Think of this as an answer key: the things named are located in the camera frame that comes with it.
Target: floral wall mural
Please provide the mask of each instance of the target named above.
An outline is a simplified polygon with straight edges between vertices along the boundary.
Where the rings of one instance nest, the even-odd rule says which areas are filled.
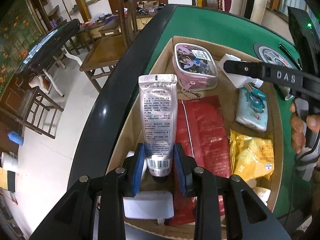
[[[15,0],[0,22],[0,98],[24,57],[42,36],[26,0]]]

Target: green table top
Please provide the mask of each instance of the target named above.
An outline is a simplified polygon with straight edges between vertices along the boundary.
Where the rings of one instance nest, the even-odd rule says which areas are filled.
[[[177,7],[159,39],[148,67],[145,70],[145,74],[150,72],[164,46],[173,36],[184,36],[210,41],[237,49],[253,57],[257,57],[253,50],[253,45],[255,43],[264,44],[283,55],[282,51],[278,48],[279,43],[282,43],[296,60],[299,57],[297,51],[290,42],[260,25],[215,11]],[[289,111],[289,106],[291,101],[284,101],[278,95],[278,103],[284,136],[284,163],[281,187],[274,214],[276,217],[281,217],[287,214],[289,210],[291,174],[294,165],[295,152],[292,150],[290,143],[291,127],[289,119],[291,113]],[[294,194],[292,205],[293,208],[299,208],[310,199],[311,187],[310,183],[303,181],[297,176],[294,176],[293,184]]]

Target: cartoon print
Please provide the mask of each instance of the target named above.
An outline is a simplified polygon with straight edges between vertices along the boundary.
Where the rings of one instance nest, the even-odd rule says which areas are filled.
[[[251,109],[255,113],[262,114],[266,110],[266,106],[259,95],[254,94],[253,92],[247,92],[245,96],[247,97],[247,103],[250,104]]]
[[[205,75],[213,75],[207,60],[197,58],[192,49],[198,50],[196,47],[181,45],[177,47],[177,56],[180,67],[188,72],[199,73]]]

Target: wooden chair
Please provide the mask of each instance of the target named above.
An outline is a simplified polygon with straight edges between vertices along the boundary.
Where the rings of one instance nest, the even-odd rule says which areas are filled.
[[[110,76],[111,72],[116,67],[117,62],[138,34],[134,0],[128,0],[128,2],[128,12],[125,16],[124,0],[119,0],[121,33],[115,31],[116,33],[97,40],[80,67],[80,71],[85,72],[90,82],[99,93],[102,88],[98,84],[97,79],[103,76]],[[115,30],[118,28],[117,24],[118,22],[113,20],[113,22],[110,22],[109,26],[106,28],[103,27],[100,31],[109,32],[109,27]],[[96,69],[100,69],[101,73],[97,74]]]
[[[124,0],[119,0],[119,18],[120,18],[120,26],[121,33],[124,39],[124,44],[126,49],[129,48],[134,38],[138,34],[138,25],[136,18],[136,5],[134,4],[134,0],[128,0],[129,6],[127,15],[124,15]]]
[[[46,99],[51,105],[46,106],[42,101],[43,99]],[[35,120],[36,120],[36,114],[37,111],[39,110],[39,107],[42,107],[42,112],[40,114],[39,120],[37,125],[35,125]],[[51,109],[54,109],[54,114],[49,126],[49,131],[44,131],[41,128],[39,128],[40,121],[42,118],[42,115],[44,113],[44,110],[50,111]],[[56,116],[57,111],[60,110],[63,112],[63,108],[59,106],[56,102],[54,102],[51,98],[49,98],[39,87],[34,87],[26,91],[24,94],[24,97],[22,99],[22,104],[20,106],[20,109],[17,113],[18,118],[16,120],[20,122],[22,125],[30,128],[31,130],[39,133],[39,134],[44,134],[46,136],[49,136],[52,139],[55,139],[55,136],[50,134],[53,120]],[[29,114],[32,113],[32,120],[28,121]]]

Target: red package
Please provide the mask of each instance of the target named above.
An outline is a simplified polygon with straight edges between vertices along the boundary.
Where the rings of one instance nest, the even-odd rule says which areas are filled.
[[[218,96],[178,100],[176,143],[182,144],[186,155],[193,156],[198,166],[214,175],[225,178],[231,176],[229,140]],[[195,222],[196,198],[182,195],[175,166],[174,180],[174,217],[168,221],[168,225]],[[220,215],[224,215],[222,196],[219,196],[219,206]]]

